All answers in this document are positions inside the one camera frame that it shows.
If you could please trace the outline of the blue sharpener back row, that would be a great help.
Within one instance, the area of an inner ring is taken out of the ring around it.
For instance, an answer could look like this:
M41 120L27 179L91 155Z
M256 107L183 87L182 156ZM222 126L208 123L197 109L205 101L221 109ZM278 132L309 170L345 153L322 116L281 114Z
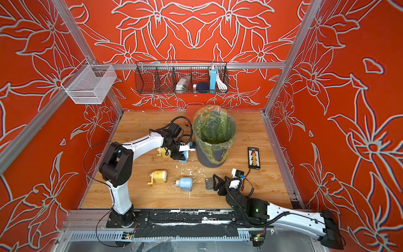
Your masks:
M189 151L184 151L182 153L181 158L178 161L179 161L179 163L186 163L188 161L188 159L189 159Z

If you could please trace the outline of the light blue sharpener front row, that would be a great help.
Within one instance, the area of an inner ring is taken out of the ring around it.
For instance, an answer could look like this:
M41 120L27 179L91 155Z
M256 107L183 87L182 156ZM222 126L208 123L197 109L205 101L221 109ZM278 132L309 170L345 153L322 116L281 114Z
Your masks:
M190 192L193 187L193 179L191 177L182 177L176 180L174 186L180 188L183 192Z

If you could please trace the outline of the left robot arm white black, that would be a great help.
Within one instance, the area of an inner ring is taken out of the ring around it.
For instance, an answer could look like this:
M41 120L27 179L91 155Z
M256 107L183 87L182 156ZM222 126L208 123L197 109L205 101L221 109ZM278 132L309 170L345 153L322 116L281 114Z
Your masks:
M157 148L165 150L172 160L186 162L188 153L196 150L192 138L190 119L178 116L161 128L149 129L142 138L127 143L104 142L107 150L99 161L99 172L112 198L109 225L127 228L137 223L128 188L133 162Z

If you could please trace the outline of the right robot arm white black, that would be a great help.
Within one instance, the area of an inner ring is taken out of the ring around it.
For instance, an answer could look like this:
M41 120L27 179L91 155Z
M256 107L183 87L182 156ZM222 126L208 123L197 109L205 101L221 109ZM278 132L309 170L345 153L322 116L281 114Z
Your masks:
M221 178L213 175L213 190L224 196L235 212L235 221L252 228L284 227L318 240L322 246L343 250L345 239L329 210L304 212L277 206L240 192L242 178Z

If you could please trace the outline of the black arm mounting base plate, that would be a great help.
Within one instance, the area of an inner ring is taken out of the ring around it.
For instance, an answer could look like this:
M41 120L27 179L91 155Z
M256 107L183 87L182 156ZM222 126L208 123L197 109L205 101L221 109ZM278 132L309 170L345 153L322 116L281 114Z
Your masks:
M135 236L237 235L242 228L254 229L231 209L135 209L130 224L124 226L109 214L105 228Z

